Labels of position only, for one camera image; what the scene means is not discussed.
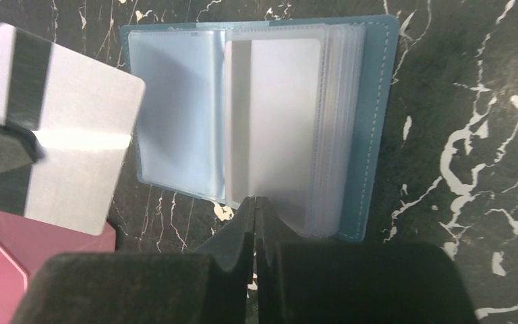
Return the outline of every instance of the stitching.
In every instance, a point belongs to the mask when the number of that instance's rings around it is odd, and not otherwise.
[[[380,95],[382,94],[382,81],[384,79],[384,65],[386,64],[386,50],[388,49],[388,37],[390,29],[386,24],[380,24],[386,28],[386,39],[384,40],[384,55],[382,56],[382,67],[380,68],[380,81],[378,82],[378,94],[376,95],[376,108],[374,109],[374,119],[372,120],[372,131],[370,132],[370,144],[368,145],[368,154],[366,155],[366,168],[364,170],[364,183],[362,185],[362,195],[360,197],[360,208],[358,210],[358,223],[356,224],[356,234],[358,236],[360,231],[360,225],[362,222],[362,207],[364,206],[364,197],[366,195],[366,185],[368,183],[368,168],[370,167],[370,155],[372,154],[372,143],[374,141],[374,131],[376,129],[376,117],[378,116],[378,108],[380,106]],[[355,239],[354,236],[347,235],[343,232],[339,232],[340,236]]]

